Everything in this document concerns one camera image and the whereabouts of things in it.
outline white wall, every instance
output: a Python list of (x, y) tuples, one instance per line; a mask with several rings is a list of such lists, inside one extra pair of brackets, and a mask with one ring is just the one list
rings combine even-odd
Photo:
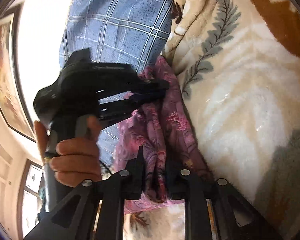
[[(17, 54), (21, 86), (33, 120), (37, 120), (32, 107), (37, 91), (52, 84), (60, 70), (58, 52), (71, 1), (16, 0), (12, 4), (13, 7), (24, 2)], [(4, 194), (0, 193), (0, 222), (10, 237), (17, 240), (17, 198), (21, 176), (26, 159), (40, 163), (40, 157), (36, 144), (10, 129), (1, 113), (0, 145), (12, 158)]]

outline painting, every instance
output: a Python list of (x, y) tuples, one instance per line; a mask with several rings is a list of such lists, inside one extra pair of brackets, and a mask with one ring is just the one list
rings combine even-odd
[(34, 141), (33, 123), (23, 98), (16, 62), (16, 35), (21, 6), (0, 19), (0, 111), (7, 125)]

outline gray patch on blanket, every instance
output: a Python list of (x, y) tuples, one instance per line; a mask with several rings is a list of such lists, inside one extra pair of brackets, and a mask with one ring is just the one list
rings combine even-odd
[(293, 131), (286, 147), (277, 147), (254, 206), (282, 236), (289, 237), (300, 215), (300, 130)]
[(184, 99), (190, 99), (191, 97), (190, 84), (203, 80), (200, 73), (213, 71), (213, 65), (207, 59), (222, 50), (220, 45), (233, 38), (230, 33), (238, 26), (236, 21), (241, 16), (241, 13), (236, 13), (237, 6), (234, 6), (230, 0), (219, 0), (218, 4), (218, 12), (215, 17), (216, 22), (213, 23), (216, 29), (208, 31), (207, 39), (201, 44), (203, 56), (190, 69), (186, 70), (182, 86)]

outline pink cloth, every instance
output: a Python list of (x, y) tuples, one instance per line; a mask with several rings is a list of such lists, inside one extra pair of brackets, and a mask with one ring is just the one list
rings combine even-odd
[(198, 150), (183, 107), (177, 77), (162, 56), (154, 67), (146, 67), (142, 79), (165, 79), (170, 88), (163, 100), (144, 104), (132, 117), (119, 123), (120, 141), (116, 146), (114, 169), (125, 168), (128, 160), (136, 158), (140, 145), (144, 147), (145, 189), (138, 201), (127, 200), (125, 213), (151, 210), (182, 201), (167, 199), (164, 184), (166, 145), (190, 170), (206, 180), (213, 180)]

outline beige blanket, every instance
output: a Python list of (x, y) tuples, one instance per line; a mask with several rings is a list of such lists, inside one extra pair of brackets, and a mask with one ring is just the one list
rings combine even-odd
[[(288, 0), (174, 0), (173, 18), (162, 55), (200, 151), (215, 178), (291, 239), (300, 229), (300, 14)], [(126, 224), (125, 237), (154, 239), (146, 232), (156, 228), (183, 238), (171, 231), (184, 225), (183, 208), (152, 212)], [(179, 219), (167, 227), (171, 213)]]

